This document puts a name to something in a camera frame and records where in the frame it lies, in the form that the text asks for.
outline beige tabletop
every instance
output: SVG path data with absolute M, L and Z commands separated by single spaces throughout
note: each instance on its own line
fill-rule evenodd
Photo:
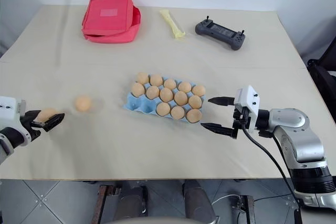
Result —
M 250 84 L 260 95 L 261 109 L 302 110 L 336 174 L 335 124 L 276 13 L 170 8 L 187 33 L 175 40 L 159 9 L 140 8 L 141 28 L 129 44 L 84 40 L 85 6 L 44 6 L 39 11 L 0 59 L 1 95 L 25 99 L 28 110 L 54 107 L 66 116 L 49 133 L 15 149 L 0 166 L 0 178 L 280 177 L 242 132 L 234 140 L 199 124 L 123 109 L 139 71 L 203 84 L 207 98 L 234 96 Z M 196 35 L 194 26 L 206 15 L 233 30 L 244 29 L 242 48 L 232 51 Z M 80 94 L 93 97 L 92 112 L 75 110 Z M 202 122 L 230 127 L 232 115 L 232 107 L 205 102 Z M 254 136 L 285 170 L 273 141 Z

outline blue egg carton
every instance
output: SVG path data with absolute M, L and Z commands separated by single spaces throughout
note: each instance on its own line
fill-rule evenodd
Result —
M 167 78 L 167 77 L 162 77 L 162 79 L 163 79 L 163 82 L 164 82 L 165 80 L 167 80 L 167 79 L 169 79 L 169 78 Z M 175 82 L 176 82 L 176 87 L 178 87 L 179 84 L 180 84 L 182 81 L 180 81 L 180 80 L 175 80 Z M 196 86 L 196 84 L 194 84 L 194 83 L 192 83 L 192 82 L 190 82 L 190 84 L 191 84 L 192 88 L 193 88 L 194 86 Z M 144 85 L 144 87 L 145 87 L 145 93 L 146 93 L 147 89 L 148 89 L 150 86 L 151 86 L 150 83 L 146 83 L 146 84 Z M 163 89 L 164 86 L 161 85 L 161 86 L 159 86 L 158 88 L 159 88 L 159 90 L 161 91 L 161 89 Z M 173 89 L 172 91 L 173 91 L 173 94 L 174 94 L 174 96 L 175 96 L 175 94 L 178 92 L 178 89 L 175 88 L 175 89 Z M 188 100 L 189 100 L 189 97 L 193 96 L 194 94 L 190 91 L 190 92 L 186 93 L 186 95 L 187 95 Z M 201 96 L 201 100 L 202 100 L 202 105 L 203 105 L 203 102 L 204 102 L 204 100 L 205 100 L 205 95 Z M 156 97 L 156 98 L 154 98 L 153 100 L 150 100 L 150 99 L 148 99 L 148 98 L 146 97 L 146 94 L 143 94 L 143 95 L 141 95 L 141 96 L 139 96 L 139 97 L 135 97 L 135 96 L 132 95 L 132 93 L 130 92 L 130 93 L 128 93 L 128 95 L 127 95 L 127 103 L 126 103 L 123 107 L 124 107 L 124 109 L 131 110 L 131 111 L 140 111 L 140 112 L 142 112 L 142 113 L 144 113 L 144 114 L 153 114 L 153 115 L 157 115 L 157 116 L 159 116 L 159 117 L 161 117 L 161 118 L 172 118 L 172 119 L 173 119 L 173 117 L 170 115 L 170 113 L 169 113 L 168 115 L 165 115 L 165 116 L 160 116 L 160 115 L 157 114 L 157 112 L 156 112 L 156 106 L 157 106 L 159 103 L 161 103 L 161 102 L 163 102 L 163 101 L 160 99 L 160 97 Z M 172 101 L 168 102 L 168 104 L 169 104 L 169 106 L 170 106 L 171 109 L 174 108 L 175 106 L 178 106 L 178 105 L 176 104 L 176 102 L 174 101 L 174 99 L 173 99 Z M 192 109 L 191 106 L 187 103 L 186 105 L 183 105 L 183 106 L 181 106 L 181 107 L 184 109 L 185 113 L 184 113 L 184 117 L 181 118 L 180 120 L 181 120 L 181 121 L 184 121 L 184 122 L 188 122 L 188 123 L 190 123 L 190 122 L 186 119 L 185 115 L 187 114 L 187 112 L 188 112 L 189 110 Z

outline game controller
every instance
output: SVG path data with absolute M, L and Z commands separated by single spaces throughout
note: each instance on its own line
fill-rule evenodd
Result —
M 232 50 L 238 50 L 241 48 L 245 40 L 244 30 L 241 32 L 232 31 L 224 26 L 220 26 L 214 23 L 213 20 L 209 19 L 209 16 L 196 25 L 195 32 L 199 35 L 206 34 L 215 39 L 228 43 Z

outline red bag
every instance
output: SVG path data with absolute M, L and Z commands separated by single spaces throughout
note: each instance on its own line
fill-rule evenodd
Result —
M 140 11 L 132 0 L 90 0 L 82 32 L 92 42 L 131 42 L 138 33 L 140 20 Z

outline egg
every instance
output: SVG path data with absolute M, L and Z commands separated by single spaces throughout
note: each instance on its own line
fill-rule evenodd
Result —
M 192 90 L 193 94 L 198 95 L 199 97 L 205 95 L 205 87 L 202 85 L 196 85 Z
M 161 86 L 163 84 L 163 80 L 161 75 L 159 74 L 152 74 L 151 75 L 151 85 L 152 86 Z
M 197 95 L 193 95 L 192 97 L 190 97 L 188 103 L 193 109 L 199 109 L 200 107 L 202 107 L 202 100 Z
M 176 88 L 176 81 L 173 80 L 173 79 L 167 79 L 167 80 L 164 81 L 163 86 L 164 86 L 165 88 L 168 88 L 168 89 L 170 89 L 170 90 L 173 90 L 173 89 Z
M 182 119 L 184 117 L 184 114 L 184 109 L 181 106 L 175 106 L 170 112 L 170 115 L 173 117 L 173 119 L 176 120 Z
M 187 112 L 186 117 L 189 122 L 196 123 L 202 118 L 202 113 L 197 109 L 192 109 Z
M 148 99 L 153 100 L 158 97 L 160 94 L 160 90 L 157 86 L 150 86 L 146 91 L 146 96 Z
M 179 85 L 178 85 L 178 90 L 183 91 L 184 93 L 188 93 L 191 91 L 191 84 L 187 81 L 182 81 Z
M 161 102 L 156 106 L 156 112 L 160 116 L 168 115 L 170 112 L 170 106 L 166 102 Z
M 136 82 L 135 84 L 133 84 L 132 86 L 132 90 L 131 90 L 132 95 L 134 95 L 135 97 L 139 97 L 142 94 L 145 94 L 145 88 L 142 84 Z
M 184 92 L 178 91 L 175 94 L 174 101 L 177 103 L 177 105 L 183 106 L 187 104 L 188 97 Z
M 146 84 L 149 82 L 149 77 L 147 73 L 140 72 L 137 74 L 137 82 L 141 84 Z
M 46 108 L 41 110 L 40 113 L 37 114 L 37 117 L 34 121 L 44 123 L 55 114 L 58 114 L 57 110 L 53 108 Z
M 77 111 L 86 112 L 92 106 L 92 99 L 87 95 L 80 95 L 75 100 L 75 107 Z
M 173 99 L 173 92 L 169 88 L 163 88 L 160 91 L 160 98 L 163 102 L 170 102 Z

